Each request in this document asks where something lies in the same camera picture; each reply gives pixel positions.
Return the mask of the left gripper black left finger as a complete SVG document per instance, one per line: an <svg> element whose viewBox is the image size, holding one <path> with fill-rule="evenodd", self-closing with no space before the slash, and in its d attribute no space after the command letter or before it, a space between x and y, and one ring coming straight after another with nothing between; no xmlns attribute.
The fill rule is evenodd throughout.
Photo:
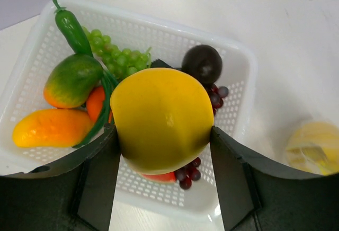
<svg viewBox="0 0 339 231"><path fill-rule="evenodd" d="M120 161L117 131L29 173L1 176L1 230L108 230Z"/></svg>

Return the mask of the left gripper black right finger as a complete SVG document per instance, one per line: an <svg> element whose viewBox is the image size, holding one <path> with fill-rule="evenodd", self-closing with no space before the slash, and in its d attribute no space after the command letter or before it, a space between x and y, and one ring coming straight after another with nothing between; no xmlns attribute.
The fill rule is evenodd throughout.
<svg viewBox="0 0 339 231"><path fill-rule="evenodd" d="M218 127L210 150L225 230L338 230L338 175L271 160Z"/></svg>

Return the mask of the clear zip bag teal zipper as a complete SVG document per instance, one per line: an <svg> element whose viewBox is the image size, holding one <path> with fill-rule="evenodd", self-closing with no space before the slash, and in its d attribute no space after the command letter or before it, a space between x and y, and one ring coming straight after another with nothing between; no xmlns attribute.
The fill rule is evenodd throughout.
<svg viewBox="0 0 339 231"><path fill-rule="evenodd" d="M310 121L296 129L284 152L289 166L301 171L331 175L338 172L338 127Z"/></svg>

